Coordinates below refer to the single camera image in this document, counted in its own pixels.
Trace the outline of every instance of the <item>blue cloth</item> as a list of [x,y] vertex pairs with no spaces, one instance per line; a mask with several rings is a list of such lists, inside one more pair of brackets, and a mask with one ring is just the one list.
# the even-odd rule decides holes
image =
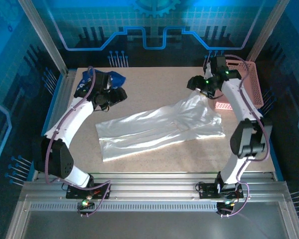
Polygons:
[[[109,74],[112,78],[112,88],[121,87],[124,84],[126,77],[120,75],[119,73],[117,73],[115,71],[110,71]],[[82,75],[83,75],[82,80],[78,84],[76,90],[82,88],[87,82],[91,81],[90,76],[88,74],[88,71],[84,71],[82,73]]]

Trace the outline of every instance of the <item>speckled surface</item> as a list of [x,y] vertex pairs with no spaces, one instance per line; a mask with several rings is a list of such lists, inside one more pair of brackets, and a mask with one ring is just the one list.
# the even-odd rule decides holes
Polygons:
[[[74,95],[76,86],[82,79],[82,72],[86,70],[87,68],[77,70],[71,95]],[[226,134],[224,138],[191,140],[103,162],[96,123],[175,104],[190,95],[191,90],[186,88],[187,81],[203,72],[200,67],[98,68],[98,70],[116,71],[125,76],[127,80],[123,88],[128,98],[113,106],[108,113],[93,113],[83,122],[70,145],[70,152],[77,167],[93,173],[218,172],[225,166],[231,154],[230,136],[237,126],[234,113],[225,110],[217,110],[222,116]],[[247,171],[274,170],[271,158],[266,162],[251,163],[247,168]]]

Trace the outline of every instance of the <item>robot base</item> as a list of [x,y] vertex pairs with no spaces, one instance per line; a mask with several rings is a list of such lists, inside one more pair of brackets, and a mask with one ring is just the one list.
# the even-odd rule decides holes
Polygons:
[[[101,188],[95,189],[93,192],[92,199],[102,199],[108,185],[104,185]],[[106,194],[105,199],[109,199],[110,197],[111,187],[109,188],[109,192]],[[80,190],[71,186],[68,186],[66,190],[66,198],[67,199],[86,199],[87,196],[91,195],[91,191]]]
[[244,193],[242,186],[239,184],[237,186],[237,190],[235,188],[231,189],[223,189],[218,193],[217,184],[215,183],[203,183],[199,182],[197,185],[198,193],[199,193],[199,199],[242,199],[244,198]]

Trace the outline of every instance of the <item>metal cover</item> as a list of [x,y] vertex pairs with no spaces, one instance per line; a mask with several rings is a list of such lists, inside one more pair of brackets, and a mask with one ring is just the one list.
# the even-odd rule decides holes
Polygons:
[[[77,211],[78,202],[32,202],[31,211]],[[85,212],[93,211],[92,206]],[[215,202],[103,202],[100,212],[216,212]]]

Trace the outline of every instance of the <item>gear graphic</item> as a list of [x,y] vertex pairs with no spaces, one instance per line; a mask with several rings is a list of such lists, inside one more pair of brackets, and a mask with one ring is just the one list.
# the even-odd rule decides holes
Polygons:
[[134,10],[144,13],[146,17],[163,17],[164,13],[169,14],[171,9],[175,10],[175,5],[179,4],[180,0],[132,0],[130,3]]
[[17,0],[0,0],[0,15],[5,21],[15,21],[19,14],[20,11]]

